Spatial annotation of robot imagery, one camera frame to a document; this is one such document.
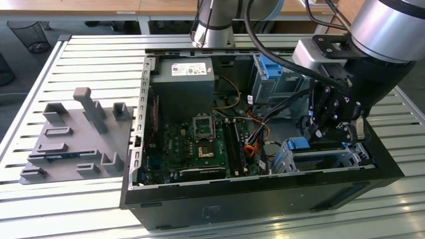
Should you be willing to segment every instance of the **red wire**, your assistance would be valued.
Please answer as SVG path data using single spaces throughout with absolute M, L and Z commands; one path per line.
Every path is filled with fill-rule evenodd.
M 153 97 L 153 130 L 152 130 L 152 134 L 151 134 L 151 137 L 149 137 L 149 141 L 148 141 L 148 144 L 152 142 L 153 140 L 153 135 L 155 135 L 155 132 L 156 132 L 156 127 L 157 127 L 157 121 L 156 121 L 156 105 L 157 105 L 157 98 Z

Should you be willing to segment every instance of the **sticker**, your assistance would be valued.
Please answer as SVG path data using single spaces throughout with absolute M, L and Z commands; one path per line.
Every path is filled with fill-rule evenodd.
M 248 95 L 248 104 L 253 104 L 253 97 L 251 95 Z
M 207 75 L 205 63 L 180 63 L 172 65 L 172 76 Z
M 136 14 L 135 11 L 117 11 L 117 14 Z
M 265 170 L 265 163 L 261 160 L 259 161 L 259 166 L 263 168 L 263 170 Z
M 217 218 L 219 212 L 220 212 L 220 205 L 203 207 L 203 219 L 215 219 Z
M 61 158 L 61 156 L 60 155 L 52 155 L 52 156 L 47 156 L 47 157 L 44 157 L 45 159 L 49 159 L 49 158 Z

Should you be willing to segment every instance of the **yellow wire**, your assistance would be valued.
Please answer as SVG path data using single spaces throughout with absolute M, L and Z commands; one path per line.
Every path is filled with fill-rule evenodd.
M 232 82 L 227 77 L 224 77 L 224 76 L 219 76 L 219 77 L 224 78 L 224 79 L 231 83 L 231 85 L 235 87 L 235 89 L 236 89 L 236 91 L 237 91 L 237 101 L 236 101 L 236 103 L 235 103 L 233 105 L 231 105 L 231 106 L 213 107 L 215 110 L 225 110 L 225 109 L 231 109 L 231 108 L 233 108 L 235 106 L 237 106 L 241 97 L 240 97 L 239 88 L 236 87 L 236 85 L 233 84 L 233 82 Z

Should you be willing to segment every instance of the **aluminum extrusion table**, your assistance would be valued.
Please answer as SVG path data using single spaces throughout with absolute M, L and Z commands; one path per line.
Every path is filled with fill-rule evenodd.
M 296 46 L 309 35 L 267 35 L 267 46 Z M 237 47 L 252 46 L 236 36 Z M 333 211 L 147 231 L 119 209 L 123 178 L 20 185 L 19 173 L 43 128 L 48 102 L 80 108 L 76 87 L 89 87 L 103 107 L 137 106 L 145 48 L 191 47 L 188 36 L 73 36 L 59 41 L 0 144 L 0 237 L 72 238 L 424 238 L 425 117 L 396 88 L 373 107 L 369 122 L 406 177 Z

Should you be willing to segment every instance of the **blue connector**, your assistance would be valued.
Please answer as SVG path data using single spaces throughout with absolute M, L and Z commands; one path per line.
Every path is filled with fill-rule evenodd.
M 268 79 L 279 79 L 283 73 L 283 67 L 275 63 L 267 56 L 260 54 L 260 63 Z
M 304 137 L 289 138 L 287 144 L 291 150 L 311 148 L 311 145 Z

